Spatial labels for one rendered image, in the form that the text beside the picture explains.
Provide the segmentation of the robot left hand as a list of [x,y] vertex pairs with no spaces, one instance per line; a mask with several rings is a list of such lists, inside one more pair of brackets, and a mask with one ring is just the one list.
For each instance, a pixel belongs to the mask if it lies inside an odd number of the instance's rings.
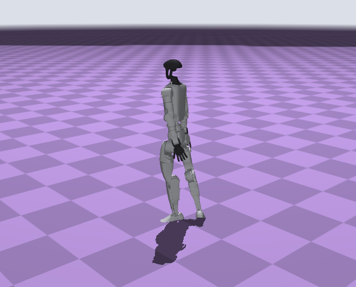
[[[179,138],[178,138],[178,141],[179,141]],[[179,144],[177,144],[177,145],[174,145],[173,142],[172,142],[172,145],[175,147],[174,148],[174,155],[173,155],[174,159],[175,159],[175,154],[177,156],[178,161],[179,161],[179,157],[180,157],[181,161],[183,161],[182,158],[181,158],[181,155],[182,155],[184,160],[185,160],[184,155],[185,155],[186,158],[188,158],[186,153],[184,152],[184,149],[180,146],[181,145],[180,141],[179,141]],[[183,155],[183,153],[184,153],[184,155]]]

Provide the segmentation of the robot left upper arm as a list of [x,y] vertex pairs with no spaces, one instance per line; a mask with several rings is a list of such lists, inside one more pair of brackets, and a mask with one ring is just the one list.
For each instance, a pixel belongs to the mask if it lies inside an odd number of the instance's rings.
[[[162,91],[161,91],[164,106],[165,106],[165,109],[167,110],[166,114],[171,114],[174,118],[174,107],[173,107],[173,102],[172,102],[173,94],[174,93],[173,93],[172,87],[166,87],[166,88],[162,89]],[[164,120],[165,120],[165,115],[163,117]]]

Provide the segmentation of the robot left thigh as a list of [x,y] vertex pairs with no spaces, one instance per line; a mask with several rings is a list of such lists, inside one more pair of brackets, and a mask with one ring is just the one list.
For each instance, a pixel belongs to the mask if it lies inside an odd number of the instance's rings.
[[160,150],[160,167],[165,181],[170,185],[171,179],[179,178],[176,175],[172,175],[174,158],[172,153],[174,153],[174,146],[172,145],[172,139],[164,141]]

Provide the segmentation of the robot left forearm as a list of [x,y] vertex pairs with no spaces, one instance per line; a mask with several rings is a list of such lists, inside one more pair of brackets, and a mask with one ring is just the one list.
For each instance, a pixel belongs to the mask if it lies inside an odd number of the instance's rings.
[[178,135],[177,135],[177,132],[176,132],[176,123],[175,123],[175,120],[173,118],[173,116],[171,114],[166,114],[165,115],[165,120],[167,122],[167,127],[168,127],[168,130],[169,130],[169,133],[170,133],[170,138],[172,139],[172,142],[174,145],[177,145],[179,144],[179,141],[178,141]]

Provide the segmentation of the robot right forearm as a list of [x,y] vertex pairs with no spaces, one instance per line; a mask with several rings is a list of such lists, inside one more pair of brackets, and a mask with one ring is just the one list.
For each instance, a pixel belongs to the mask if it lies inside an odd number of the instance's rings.
[[187,132],[187,119],[188,119],[188,112],[185,113],[184,119],[180,121],[181,128],[185,130],[185,133]]

